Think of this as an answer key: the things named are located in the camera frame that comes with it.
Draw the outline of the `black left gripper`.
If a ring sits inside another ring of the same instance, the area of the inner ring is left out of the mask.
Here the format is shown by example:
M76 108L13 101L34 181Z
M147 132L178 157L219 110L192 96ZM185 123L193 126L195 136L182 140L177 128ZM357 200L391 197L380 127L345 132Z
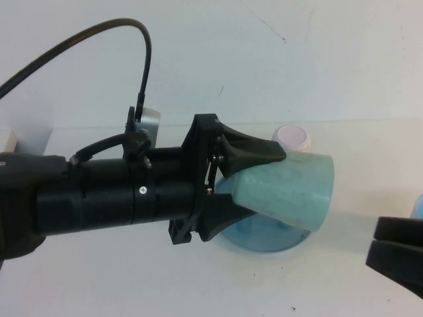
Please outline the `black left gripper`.
M231 194L212 194L220 139L223 160L219 169L225 178L286 159L276 141L226 125L222 134L222 123L215 114L196 114L181 146L148 150L145 157L151 163L152 179L145 186L154 202L153 219L169 221L174 245L189 243L196 227L202 242L209 242L227 227L256 214L235 204Z

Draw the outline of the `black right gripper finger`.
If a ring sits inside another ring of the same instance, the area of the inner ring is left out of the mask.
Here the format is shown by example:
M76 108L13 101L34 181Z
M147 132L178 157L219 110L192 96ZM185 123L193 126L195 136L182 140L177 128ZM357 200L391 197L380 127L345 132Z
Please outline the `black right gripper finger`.
M422 247L422 219L380 217L375 228L375 239Z
M374 240L365 264L422 297L422 247Z

